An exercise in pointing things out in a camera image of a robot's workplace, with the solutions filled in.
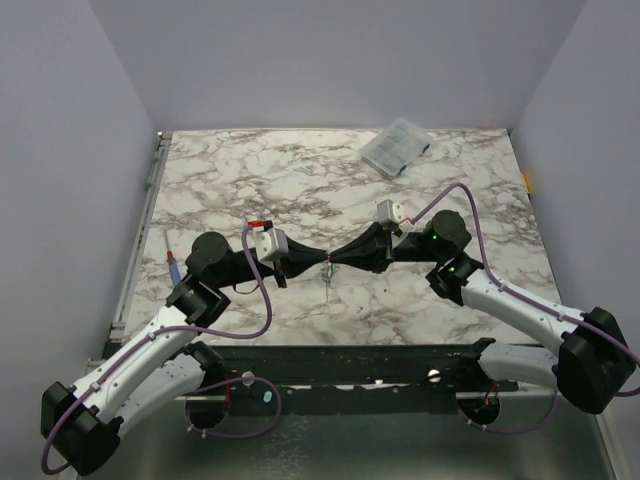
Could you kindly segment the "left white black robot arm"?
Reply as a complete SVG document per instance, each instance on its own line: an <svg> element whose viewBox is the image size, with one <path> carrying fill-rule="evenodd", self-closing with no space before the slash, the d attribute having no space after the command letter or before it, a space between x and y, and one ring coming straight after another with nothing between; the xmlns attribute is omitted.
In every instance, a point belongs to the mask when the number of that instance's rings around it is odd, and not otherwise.
<svg viewBox="0 0 640 480"><path fill-rule="evenodd" d="M41 400L45 440L41 469L58 475L68 468L87 476L101 468L125 432L155 408L190 392L220 385L211 350L197 342L215 335L212 324L230 304L223 288L265 278L280 284L324 262L327 252L290 239L267 223L250 223L235 252L218 232L200 235L186 260L186 274L143 329L93 371L66 386L51 384Z"/></svg>

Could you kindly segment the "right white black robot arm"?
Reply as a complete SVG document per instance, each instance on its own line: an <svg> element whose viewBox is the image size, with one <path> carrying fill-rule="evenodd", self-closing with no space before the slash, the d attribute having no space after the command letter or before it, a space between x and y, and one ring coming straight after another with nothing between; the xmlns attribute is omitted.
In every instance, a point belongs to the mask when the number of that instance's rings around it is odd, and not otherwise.
<svg viewBox="0 0 640 480"><path fill-rule="evenodd" d="M430 262L426 279L441 298L489 314L537 341L543 352L495 342L459 367L461 383L481 391L494 380L537 384L558 390L589 414L602 413L636 369L615 317L547 301L510 284L470 257L471 235L462 217L443 210L418 232L393 239L401 228L373 223L363 234L330 253L334 264L373 273L394 262Z"/></svg>

